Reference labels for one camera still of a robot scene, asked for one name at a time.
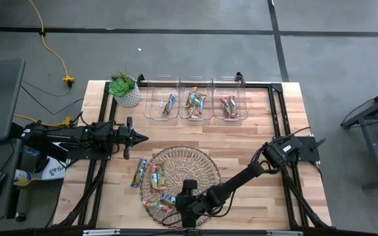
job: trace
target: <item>white flower pot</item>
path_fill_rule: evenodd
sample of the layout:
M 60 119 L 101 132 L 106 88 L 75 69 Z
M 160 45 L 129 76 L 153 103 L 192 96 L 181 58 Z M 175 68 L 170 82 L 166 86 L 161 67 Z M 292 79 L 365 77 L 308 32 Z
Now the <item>white flower pot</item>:
M 139 92 L 139 88 L 138 88 L 137 82 L 135 81 L 135 87 L 134 87 L 134 89 L 130 93 L 126 94 L 122 98 L 120 98 L 118 96 L 114 96 L 114 98 L 116 99 L 117 104 L 119 106 L 123 107 L 123 108 L 133 108 L 136 105 L 138 105 L 139 100 L 141 99 L 141 95 L 140 95 L 140 92 Z

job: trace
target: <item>black floor tape line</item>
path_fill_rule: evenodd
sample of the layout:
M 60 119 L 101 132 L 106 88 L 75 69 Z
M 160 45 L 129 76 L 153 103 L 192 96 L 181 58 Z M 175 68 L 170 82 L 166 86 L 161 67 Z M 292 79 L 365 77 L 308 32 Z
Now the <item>black floor tape line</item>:
M 280 31 L 281 36 L 297 37 L 378 37 L 378 32 L 354 31 Z
M 269 8 L 270 22 L 272 24 L 272 29 L 274 30 L 276 56 L 278 58 L 278 64 L 280 65 L 281 79 L 282 79 L 282 82 L 289 82 L 287 66 L 285 64 L 284 52 L 282 50 L 280 29 L 278 27 L 278 21 L 276 20 L 276 13 L 275 13 L 273 0 L 268 0 L 268 8 Z
M 38 27 L 4 27 L 0 32 L 39 33 Z M 140 34 L 189 34 L 189 35 L 272 35 L 272 30 L 244 29 L 103 29 L 103 28 L 47 28 L 46 33 L 140 33 Z

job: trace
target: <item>succulent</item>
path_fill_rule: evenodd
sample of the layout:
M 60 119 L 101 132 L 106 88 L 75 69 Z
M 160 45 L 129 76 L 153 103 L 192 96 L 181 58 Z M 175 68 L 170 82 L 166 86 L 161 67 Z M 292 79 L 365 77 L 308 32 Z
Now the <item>succulent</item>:
M 129 78 L 126 73 L 119 71 L 112 76 L 112 82 L 109 84 L 109 93 L 120 98 L 126 96 L 135 88 L 135 81 Z

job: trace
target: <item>wicker basket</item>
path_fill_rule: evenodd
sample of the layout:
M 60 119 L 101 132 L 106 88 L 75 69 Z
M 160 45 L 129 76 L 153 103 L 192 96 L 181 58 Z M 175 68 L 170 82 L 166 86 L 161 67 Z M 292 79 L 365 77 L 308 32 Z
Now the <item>wicker basket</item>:
M 151 190 L 151 166 L 153 164 L 163 163 L 165 171 L 166 189 L 160 193 L 150 193 Z M 141 200 L 147 198 L 149 201 L 159 202 L 162 193 L 176 196 L 182 191 L 183 180 L 193 179 L 198 181 L 198 188 L 194 190 L 194 195 L 200 194 L 212 185 L 221 182 L 221 176 L 218 167 L 207 154 L 193 147 L 169 147 L 159 152 L 151 159 L 146 167 L 146 172 L 142 177 L 140 184 Z M 153 208 L 145 208 L 148 215 L 154 221 L 161 224 L 162 219 L 168 216 L 168 213 Z M 170 224 L 181 219 L 180 214 L 169 217 L 164 222 Z M 197 220 L 200 226 L 209 218 L 201 216 Z M 179 222 L 170 228 L 181 229 L 182 223 Z
M 121 98 L 118 96 L 114 96 L 114 98 L 117 102 L 117 105 L 123 108 L 133 108 L 136 105 L 138 105 L 139 100 L 141 99 L 141 94 L 139 92 L 137 82 L 135 81 L 135 87 L 130 93 L 126 94 L 124 97 Z

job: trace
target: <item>wooden table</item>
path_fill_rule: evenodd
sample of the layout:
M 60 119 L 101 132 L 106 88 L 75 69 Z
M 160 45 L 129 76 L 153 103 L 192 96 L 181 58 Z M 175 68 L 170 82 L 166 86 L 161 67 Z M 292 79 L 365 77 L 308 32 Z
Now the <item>wooden table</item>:
M 86 122 L 97 121 L 105 81 L 89 81 L 83 102 L 83 118 Z M 291 131 L 307 127 L 303 98 L 298 83 L 282 83 Z M 124 160 L 122 153 L 108 161 L 100 210 L 98 228 L 163 228 L 154 222 L 143 208 L 139 188 L 129 185 L 135 173 L 138 160 L 150 159 L 164 148 L 172 146 L 192 146 L 208 154 L 219 167 L 222 181 L 225 182 L 243 170 L 254 152 L 274 135 L 270 104 L 266 89 L 247 88 L 246 102 L 249 117 L 241 126 L 219 127 L 212 125 L 197 127 L 184 126 L 179 121 L 174 126 L 153 126 L 143 116 L 146 89 L 141 90 L 141 101 L 132 109 L 117 108 L 115 120 L 126 123 L 126 117 L 133 117 L 135 130 L 150 139 L 136 145 L 131 151 L 131 159 Z M 112 97 L 108 99 L 105 121 L 108 120 Z M 308 130 L 298 135 L 307 135 Z M 54 224 L 63 220 L 76 205 L 83 194 L 89 161 L 82 160 L 72 165 L 66 172 L 60 192 Z M 310 163 L 299 163 L 299 173 L 303 194 L 310 206 L 327 224 L 331 224 L 327 209 L 322 180 L 316 167 Z M 295 215 L 300 222 L 297 200 L 292 195 Z M 93 199 L 90 199 L 88 214 L 90 218 Z M 280 174 L 262 175 L 239 188 L 235 194 L 230 213 L 224 218 L 213 218 L 201 229 L 288 229 L 288 216 Z

